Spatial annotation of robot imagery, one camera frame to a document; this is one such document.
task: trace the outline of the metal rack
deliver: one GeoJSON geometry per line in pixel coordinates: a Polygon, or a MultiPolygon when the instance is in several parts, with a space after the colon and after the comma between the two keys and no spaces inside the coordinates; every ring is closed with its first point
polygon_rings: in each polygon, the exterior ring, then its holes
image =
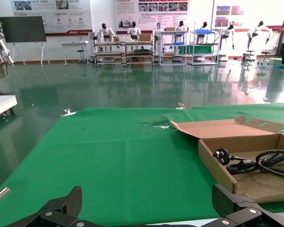
{"type": "Polygon", "coordinates": [[[153,41],[130,41],[130,42],[123,42],[124,45],[124,54],[123,54],[123,62],[125,65],[128,64],[154,64],[154,53],[153,53],[153,47],[154,47],[154,42],[153,41]],[[150,45],[151,46],[151,51],[150,52],[128,52],[127,48],[133,46],[143,46],[143,45],[150,45]],[[133,62],[133,61],[128,61],[128,60],[133,60],[133,58],[143,58],[143,62],[133,62]]]}
{"type": "Polygon", "coordinates": [[[217,32],[208,32],[208,33],[202,33],[198,32],[196,28],[194,27],[194,30],[190,32],[189,37],[189,44],[193,46],[193,52],[190,53],[190,51],[187,48],[189,61],[188,64],[190,65],[217,65],[218,64],[218,56],[220,51],[220,39],[218,38],[218,43],[204,43],[204,44],[196,44],[197,35],[214,35],[214,39],[216,39],[216,36],[219,35],[217,32]],[[195,54],[195,47],[196,46],[210,46],[212,47],[212,53],[198,53],[195,54]],[[206,57],[211,56],[211,61],[206,61],[206,57]],[[195,57],[204,57],[204,61],[195,61],[195,57]]]}
{"type": "Polygon", "coordinates": [[[186,53],[184,53],[184,54],[177,54],[177,48],[176,47],[181,47],[182,46],[182,48],[185,51],[187,50],[187,43],[186,43],[186,40],[185,40],[185,35],[187,35],[187,31],[167,31],[167,32],[160,31],[159,32],[160,39],[163,39],[164,35],[172,35],[174,37],[176,37],[177,35],[181,35],[182,38],[183,38],[183,40],[182,40],[183,44],[177,45],[176,43],[173,43],[173,44],[163,44],[163,46],[162,46],[161,42],[160,42],[159,43],[159,50],[160,50],[160,52],[159,52],[159,65],[160,66],[186,65],[186,63],[187,63],[187,61],[186,61],[186,53]],[[171,46],[171,47],[174,48],[174,55],[170,55],[170,53],[168,53],[168,52],[163,53],[163,51],[162,51],[163,47],[167,47],[167,46],[171,46]],[[183,62],[181,62],[181,63],[163,63],[163,58],[165,56],[172,56],[172,57],[183,56],[183,59],[185,59],[185,60],[183,62]]]}
{"type": "Polygon", "coordinates": [[[124,43],[123,42],[99,42],[96,43],[94,41],[94,60],[95,60],[95,64],[96,65],[103,65],[103,64],[123,64],[124,65],[124,43]],[[119,46],[120,47],[120,51],[119,52],[112,52],[112,47],[113,46],[119,46]],[[110,48],[110,52],[98,52],[98,48],[99,47],[109,47],[110,48]],[[99,59],[112,59],[113,61],[111,62],[101,62],[99,61],[99,59]],[[119,58],[121,59],[121,62],[116,62],[115,59],[119,58]]]}

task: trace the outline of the screw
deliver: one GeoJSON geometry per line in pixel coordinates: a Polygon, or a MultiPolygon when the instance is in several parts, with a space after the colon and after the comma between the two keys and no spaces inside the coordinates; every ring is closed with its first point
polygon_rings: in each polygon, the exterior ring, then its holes
{"type": "Polygon", "coordinates": [[[226,220],[223,220],[222,223],[225,224],[225,225],[229,225],[229,222],[226,221],[226,220]]]}

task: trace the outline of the easel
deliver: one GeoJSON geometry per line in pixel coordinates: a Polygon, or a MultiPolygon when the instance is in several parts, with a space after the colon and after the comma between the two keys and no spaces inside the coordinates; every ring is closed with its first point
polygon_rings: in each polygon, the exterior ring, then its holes
{"type": "MultiPolygon", "coordinates": [[[[43,55],[45,55],[48,64],[50,65],[51,63],[50,63],[50,61],[49,61],[49,59],[48,59],[48,57],[47,57],[47,55],[46,55],[46,52],[45,52],[45,50],[44,50],[44,43],[43,43],[43,42],[41,42],[41,46],[42,46],[42,53],[41,53],[41,61],[40,61],[40,63],[41,63],[41,66],[43,67],[43,55]]],[[[15,62],[14,62],[15,50],[17,51],[18,55],[20,56],[21,60],[23,61],[23,64],[26,65],[25,60],[24,60],[23,57],[22,57],[22,53],[21,53],[21,52],[19,51],[19,49],[16,47],[16,44],[13,43],[13,55],[12,55],[12,65],[13,65],[13,67],[15,67],[15,62]]]]}

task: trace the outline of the green floor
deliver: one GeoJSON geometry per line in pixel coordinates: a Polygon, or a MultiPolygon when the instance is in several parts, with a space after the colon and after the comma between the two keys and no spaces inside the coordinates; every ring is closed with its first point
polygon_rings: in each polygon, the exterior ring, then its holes
{"type": "Polygon", "coordinates": [[[0,68],[0,92],[16,95],[15,114],[0,116],[0,185],[59,120],[63,109],[284,103],[280,60],[268,69],[239,61],[202,67],[70,64],[0,68]]]}

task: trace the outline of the green cloth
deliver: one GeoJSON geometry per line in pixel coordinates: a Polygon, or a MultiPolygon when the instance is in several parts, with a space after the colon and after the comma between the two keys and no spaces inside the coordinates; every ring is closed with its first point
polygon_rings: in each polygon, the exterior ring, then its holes
{"type": "MultiPolygon", "coordinates": [[[[104,226],[216,218],[215,180],[198,157],[197,139],[154,126],[242,115],[284,124],[284,104],[85,109],[63,117],[0,188],[11,189],[0,201],[0,227],[76,185],[80,218],[104,226]]],[[[263,207],[284,212],[284,202],[263,207]]]]}
{"type": "MultiPolygon", "coordinates": [[[[189,53],[193,53],[193,46],[187,45],[187,48],[189,49],[189,53]]],[[[179,46],[179,54],[185,54],[186,48],[184,46],[179,46]]],[[[213,53],[212,46],[195,46],[195,54],[201,54],[201,53],[213,53]]]]}

